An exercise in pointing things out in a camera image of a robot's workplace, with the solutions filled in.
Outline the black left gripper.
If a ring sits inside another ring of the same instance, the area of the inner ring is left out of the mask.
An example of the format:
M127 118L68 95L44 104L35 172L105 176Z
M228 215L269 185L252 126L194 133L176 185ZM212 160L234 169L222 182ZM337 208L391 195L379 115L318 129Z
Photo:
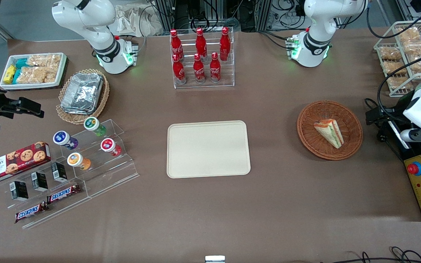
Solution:
M390 117L390 115L394 115L396 120L393 122L396 123L399 127L416 127L416 125L412 124L412 122L407 119L403 112L409 106L414 96L415 91L408 92L401 98L399 98L397 104L393 108L385 108L382 110L380 107L375 107L373 109L368 110L365 113L365 122L367 125L376 125L382 126L384 123L388 121L393 121L394 117Z

